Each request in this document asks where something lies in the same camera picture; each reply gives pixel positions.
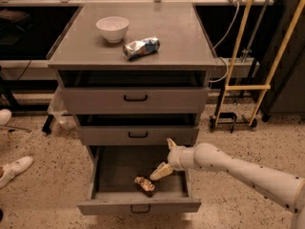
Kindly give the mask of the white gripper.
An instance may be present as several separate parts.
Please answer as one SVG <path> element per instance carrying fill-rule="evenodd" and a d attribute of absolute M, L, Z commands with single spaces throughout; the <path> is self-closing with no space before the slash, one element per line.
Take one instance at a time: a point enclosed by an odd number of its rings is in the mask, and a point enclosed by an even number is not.
<path fill-rule="evenodd" d="M 176 146 L 176 143 L 171 138 L 168 138 L 167 142 L 170 150 L 168 154 L 169 163 L 160 163 L 151 173 L 150 180 L 159 180 L 167 177 L 173 173 L 173 169 L 176 171 L 185 171 L 194 167 L 194 148 Z"/>

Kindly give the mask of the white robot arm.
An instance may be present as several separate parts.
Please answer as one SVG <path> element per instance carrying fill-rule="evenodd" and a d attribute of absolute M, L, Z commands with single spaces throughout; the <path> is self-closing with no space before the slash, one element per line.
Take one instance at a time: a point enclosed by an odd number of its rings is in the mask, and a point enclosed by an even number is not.
<path fill-rule="evenodd" d="M 265 198 L 293 213 L 291 229 L 305 229 L 305 178 L 229 156 L 210 143 L 178 146 L 167 139 L 168 162 L 162 162 L 150 175 L 159 180 L 174 171 L 190 169 L 224 172 L 246 184 Z"/>

